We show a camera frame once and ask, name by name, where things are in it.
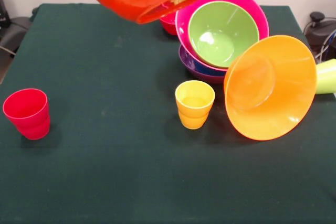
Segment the cup rim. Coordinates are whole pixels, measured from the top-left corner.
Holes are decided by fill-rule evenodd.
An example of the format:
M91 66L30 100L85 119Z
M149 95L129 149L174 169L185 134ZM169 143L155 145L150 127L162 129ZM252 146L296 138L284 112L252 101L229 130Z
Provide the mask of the cup rim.
M198 83L205 84L206 86L208 86L208 87L211 89L212 94L213 94L213 98L211 99L211 101L208 102L206 105L204 105L204 106L202 106L202 107L191 107L191 106L188 106L188 105L184 104L184 103L177 97L177 91L178 91L178 89L179 89L182 85L184 85L184 84L186 84L186 83L189 83L189 82L198 82ZM206 83L206 82L204 82L204 81L199 81L199 80L189 80L189 81L184 81L184 82L180 83L180 84L177 86L177 88L175 89L175 98L178 100L178 102L179 102L180 104L182 104L183 106L185 106L186 108L189 108L189 109L194 109L194 110L204 109L204 108L208 107L209 105L211 105L211 104L215 101L215 97L216 97L215 90L214 90L208 83Z
M20 93L20 92L23 92L23 91L27 91L27 90L35 90L35 91L38 91L38 92L40 92L40 93L42 93L42 94L44 95L44 97L45 97L45 103L44 103L43 107L42 107L39 111L37 111L35 114L30 115L30 116L26 116L26 117L24 117L24 118L17 118L17 117L8 115L8 113L5 111L5 105L6 105L6 103L8 102L8 100L9 100L10 98L12 98L14 95L16 95L17 93ZM48 104L48 97L47 97L47 94L46 94L45 92L43 92L41 89L27 88L27 89L20 89L20 90L17 90L17 91L15 91L14 93L12 93L9 97L7 97L6 100L4 101L3 106L2 106L2 110L3 110L4 114L6 115L6 117L8 117L8 118L10 118L10 119L16 119L16 120L17 120L17 119L20 119L20 120L21 120L21 119L32 118L33 116L37 115L38 113L40 113L40 112L47 106L47 104Z

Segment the table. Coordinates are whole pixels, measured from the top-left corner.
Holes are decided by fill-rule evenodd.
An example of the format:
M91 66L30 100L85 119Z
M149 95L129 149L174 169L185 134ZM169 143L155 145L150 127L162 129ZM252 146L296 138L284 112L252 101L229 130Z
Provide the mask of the table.
M287 6L272 35L306 42ZM51 131L28 141L0 116L1 223L336 223L336 102L316 96L277 140L230 124L222 85L205 125L181 126L192 79L179 41L100 5L43 4L0 87L49 96Z

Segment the cable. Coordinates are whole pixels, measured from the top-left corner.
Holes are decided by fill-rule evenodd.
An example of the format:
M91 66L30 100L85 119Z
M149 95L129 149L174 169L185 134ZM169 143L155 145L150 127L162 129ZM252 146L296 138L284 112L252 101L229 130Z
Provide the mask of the cable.
M11 55L16 55L13 51L10 51L9 49L7 49L5 47L0 46L0 49L4 50L6 52L9 52Z
M14 24L14 25L17 25L17 26L19 26L19 27L21 27L21 28L23 28L23 29L25 29L25 30L28 30L27 27L24 27L23 25L20 25L20 24L18 24L18 23L16 23L16 22L12 22L12 21L11 21L11 23Z
M319 53L318 55L315 56L315 59L319 58L318 61L319 61L320 63L322 62L322 55L323 55L323 53L329 48L329 46L326 46L327 42L329 41L329 39L330 39L331 37L333 37L333 38L332 38L332 40L333 40L334 37L335 37L335 35L336 35L336 29L335 29L334 31L332 31L332 32L329 34L329 36L325 39L325 41L324 41L323 44L322 44L320 53Z
M306 30L309 28L309 27L311 27L311 24L313 24L314 23L314 21L311 21L311 22L309 22L308 24L306 24L306 26L304 27L304 29L303 29L303 34L304 35L306 35Z
M336 20L336 18L333 18L333 17L326 17L324 18L323 20L326 20L326 19L332 19L332 20ZM313 24L314 21L311 21L309 22L308 24L306 24L306 26L304 27L303 29L303 34L306 35L306 30L311 26L311 24Z

